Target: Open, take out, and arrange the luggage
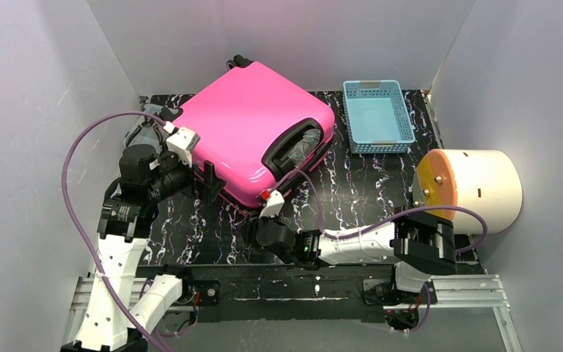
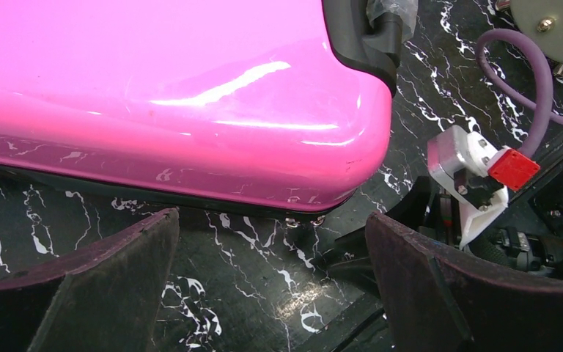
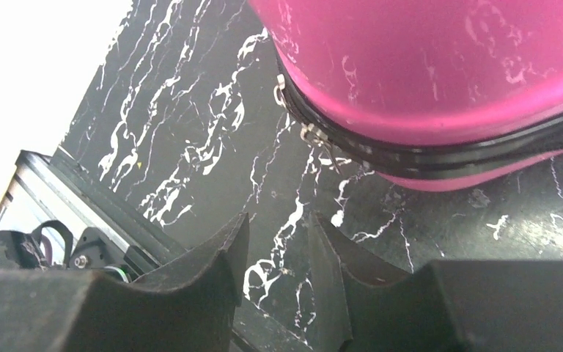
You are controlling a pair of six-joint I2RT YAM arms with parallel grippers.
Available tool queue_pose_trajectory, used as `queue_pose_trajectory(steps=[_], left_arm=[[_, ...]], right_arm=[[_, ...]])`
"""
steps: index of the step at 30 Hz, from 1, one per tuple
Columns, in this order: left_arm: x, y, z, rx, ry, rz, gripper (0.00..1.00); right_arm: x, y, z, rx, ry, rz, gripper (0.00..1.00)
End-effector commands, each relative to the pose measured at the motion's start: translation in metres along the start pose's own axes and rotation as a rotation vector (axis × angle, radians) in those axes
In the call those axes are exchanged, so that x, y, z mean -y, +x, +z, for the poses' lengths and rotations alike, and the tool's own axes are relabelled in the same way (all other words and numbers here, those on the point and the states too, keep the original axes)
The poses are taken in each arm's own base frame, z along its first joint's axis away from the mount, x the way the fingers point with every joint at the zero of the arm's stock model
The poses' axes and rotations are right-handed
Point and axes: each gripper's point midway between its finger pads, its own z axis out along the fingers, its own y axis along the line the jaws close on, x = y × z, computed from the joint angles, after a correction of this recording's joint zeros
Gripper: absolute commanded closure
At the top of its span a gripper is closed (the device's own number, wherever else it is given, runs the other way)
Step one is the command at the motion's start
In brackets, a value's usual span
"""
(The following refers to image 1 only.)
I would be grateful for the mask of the pink hard-shell suitcase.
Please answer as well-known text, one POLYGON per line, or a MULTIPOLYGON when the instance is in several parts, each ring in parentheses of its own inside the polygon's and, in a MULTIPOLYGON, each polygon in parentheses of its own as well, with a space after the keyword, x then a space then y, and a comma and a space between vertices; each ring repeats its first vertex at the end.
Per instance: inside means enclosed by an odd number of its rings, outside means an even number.
POLYGON ((292 170, 311 171, 324 159, 335 115, 319 98, 260 62, 236 55, 227 67, 227 73, 180 106, 172 123, 200 136, 192 156, 202 200, 204 162, 211 161, 227 182, 218 196, 258 208, 263 190, 292 170))

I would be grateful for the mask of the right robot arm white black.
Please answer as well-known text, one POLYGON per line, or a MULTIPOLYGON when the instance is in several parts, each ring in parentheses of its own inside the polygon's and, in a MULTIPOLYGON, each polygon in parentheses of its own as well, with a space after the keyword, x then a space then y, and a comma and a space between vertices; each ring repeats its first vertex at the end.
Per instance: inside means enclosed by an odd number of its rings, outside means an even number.
POLYGON ((309 271, 395 257, 394 287, 409 293, 418 293, 431 276, 457 271, 453 223, 424 208, 401 210, 389 221, 348 230, 294 231, 263 216, 250 221, 245 241, 309 271))

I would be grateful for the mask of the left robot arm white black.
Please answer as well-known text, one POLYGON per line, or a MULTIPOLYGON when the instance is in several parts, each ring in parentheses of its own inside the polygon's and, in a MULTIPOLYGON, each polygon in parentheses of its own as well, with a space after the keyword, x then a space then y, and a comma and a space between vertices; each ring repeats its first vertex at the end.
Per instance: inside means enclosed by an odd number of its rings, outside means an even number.
POLYGON ((70 162, 76 148, 75 144, 70 147, 62 166, 62 195, 96 270, 81 326, 73 341, 61 349, 147 351, 154 345, 160 351, 169 351, 155 331, 168 308, 184 298, 193 312, 198 310, 188 269, 167 265, 145 285, 135 304, 131 295, 158 204, 194 183, 191 155, 175 147, 162 153, 147 144, 127 147, 119 160, 120 176, 106 190, 98 240, 93 244, 74 211, 68 190, 70 162))

